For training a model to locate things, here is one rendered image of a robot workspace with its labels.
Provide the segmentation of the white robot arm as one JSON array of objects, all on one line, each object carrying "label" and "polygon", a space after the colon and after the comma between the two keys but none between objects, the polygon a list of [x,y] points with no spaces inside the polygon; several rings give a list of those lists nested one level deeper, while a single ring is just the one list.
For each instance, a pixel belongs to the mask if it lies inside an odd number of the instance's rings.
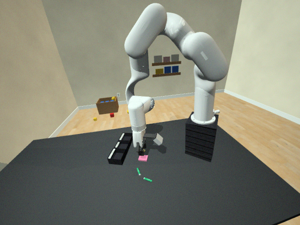
[{"label": "white robot arm", "polygon": [[195,103],[191,120],[202,125],[214,123],[214,115],[220,113],[213,109],[216,82],[225,78],[229,69],[225,56],[210,35],[195,33],[181,16],[153,3],[142,12],[125,41],[132,75],[126,88],[132,130],[146,128],[145,114],[155,105],[151,97],[135,96],[134,87],[150,75],[148,48],[159,35],[169,37],[183,56],[195,63]]}]

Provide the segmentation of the dark grey rack of bins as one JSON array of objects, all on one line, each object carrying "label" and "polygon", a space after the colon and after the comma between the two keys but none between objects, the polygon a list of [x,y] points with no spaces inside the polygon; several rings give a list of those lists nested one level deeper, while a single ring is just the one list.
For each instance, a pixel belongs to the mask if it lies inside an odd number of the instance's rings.
[{"label": "dark grey rack of bins", "polygon": [[123,165],[133,140],[133,133],[122,133],[115,147],[108,156],[109,164]]}]

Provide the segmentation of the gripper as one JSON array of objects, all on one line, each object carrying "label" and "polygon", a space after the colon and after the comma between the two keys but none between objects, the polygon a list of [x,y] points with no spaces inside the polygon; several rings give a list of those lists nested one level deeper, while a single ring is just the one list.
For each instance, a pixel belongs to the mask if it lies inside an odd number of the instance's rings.
[{"label": "gripper", "polygon": [[134,143],[134,147],[136,148],[136,152],[138,152],[139,156],[144,156],[143,148],[146,148],[146,143],[145,143],[146,138],[143,138],[143,136],[145,133],[146,133],[146,128],[142,131],[133,130],[133,143]]}]

